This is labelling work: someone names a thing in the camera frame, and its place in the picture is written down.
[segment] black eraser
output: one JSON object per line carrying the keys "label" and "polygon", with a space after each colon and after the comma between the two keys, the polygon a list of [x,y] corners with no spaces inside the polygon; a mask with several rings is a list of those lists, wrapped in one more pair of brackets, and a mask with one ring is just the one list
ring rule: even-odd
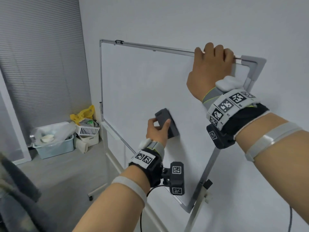
{"label": "black eraser", "polygon": [[174,122],[170,112],[168,111],[168,109],[164,108],[164,109],[158,111],[155,114],[155,117],[157,118],[157,121],[158,121],[161,128],[163,127],[165,121],[167,121],[168,119],[171,119],[171,124],[170,124],[170,127],[168,129],[168,139],[179,135],[179,131],[178,131],[178,129],[175,125],[175,122]]}

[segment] forearm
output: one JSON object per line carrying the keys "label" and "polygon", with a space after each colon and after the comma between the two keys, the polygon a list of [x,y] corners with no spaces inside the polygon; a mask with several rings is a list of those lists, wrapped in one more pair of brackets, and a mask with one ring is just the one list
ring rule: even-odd
{"label": "forearm", "polygon": [[[264,134],[287,121],[273,113],[245,127],[236,137],[244,152]],[[309,133],[298,131],[261,152],[254,164],[271,186],[309,223]]]}
{"label": "forearm", "polygon": [[[121,176],[137,183],[145,193],[149,192],[149,181],[138,167],[129,166]],[[125,185],[113,183],[91,205],[73,232],[133,231],[143,208],[140,196]]]}

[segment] black wristband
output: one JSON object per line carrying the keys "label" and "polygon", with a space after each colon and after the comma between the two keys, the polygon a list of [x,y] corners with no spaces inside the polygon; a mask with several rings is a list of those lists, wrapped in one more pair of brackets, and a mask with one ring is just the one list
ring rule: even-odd
{"label": "black wristband", "polygon": [[148,152],[155,156],[155,159],[149,164],[149,166],[145,169],[141,167],[139,164],[133,162],[130,162],[129,166],[135,165],[139,167],[147,176],[150,183],[150,187],[155,187],[161,183],[161,175],[163,171],[162,158],[155,150],[145,148],[143,149],[143,151]]}
{"label": "black wristband", "polygon": [[269,111],[269,109],[263,104],[257,103],[256,106],[257,107],[246,107],[239,110],[228,120],[228,122],[226,122],[221,132],[223,134],[234,136],[242,127],[244,127],[250,121],[259,117],[266,111]]}

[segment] qr code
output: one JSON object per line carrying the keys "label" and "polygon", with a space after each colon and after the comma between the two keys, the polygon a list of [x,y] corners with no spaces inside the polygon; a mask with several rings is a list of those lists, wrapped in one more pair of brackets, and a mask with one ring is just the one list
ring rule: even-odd
{"label": "qr code", "polygon": [[222,101],[222,103],[218,106],[223,112],[227,112],[228,110],[230,110],[232,107],[234,107],[234,105],[228,101],[227,99],[224,99]]}
{"label": "qr code", "polygon": [[215,117],[218,121],[222,118],[223,114],[217,108],[214,109],[212,116]]}
{"label": "qr code", "polygon": [[210,122],[213,123],[215,126],[217,126],[218,121],[216,121],[212,116],[210,118]]}
{"label": "qr code", "polygon": [[244,96],[242,96],[240,93],[236,93],[229,98],[231,100],[233,100],[235,103],[240,103],[240,102],[246,100],[246,98]]}
{"label": "qr code", "polygon": [[172,174],[181,174],[181,166],[173,166]]}
{"label": "qr code", "polygon": [[178,187],[172,187],[172,194],[173,195],[182,195],[182,189]]}
{"label": "qr code", "polygon": [[146,164],[150,164],[153,158],[146,156],[142,161],[145,162]]}
{"label": "qr code", "polygon": [[209,135],[211,136],[212,140],[217,139],[217,136],[215,135],[214,131],[209,132]]}
{"label": "qr code", "polygon": [[251,93],[248,92],[241,92],[243,95],[247,96],[248,98],[255,98]]}
{"label": "qr code", "polygon": [[144,156],[145,156],[144,154],[138,153],[138,155],[135,158],[137,158],[138,160],[142,160]]}

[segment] white wall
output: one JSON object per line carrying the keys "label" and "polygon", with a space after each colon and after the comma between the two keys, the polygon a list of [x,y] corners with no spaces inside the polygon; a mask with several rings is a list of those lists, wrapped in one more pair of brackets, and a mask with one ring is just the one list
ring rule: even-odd
{"label": "white wall", "polygon": [[[309,0],[79,0],[92,103],[101,101],[99,39],[194,49],[211,41],[268,61],[252,92],[272,111],[309,130]],[[287,231],[288,204],[237,146],[220,154],[213,200],[194,231]],[[165,189],[149,202],[170,231],[189,215]],[[292,231],[309,231],[294,212]]]}

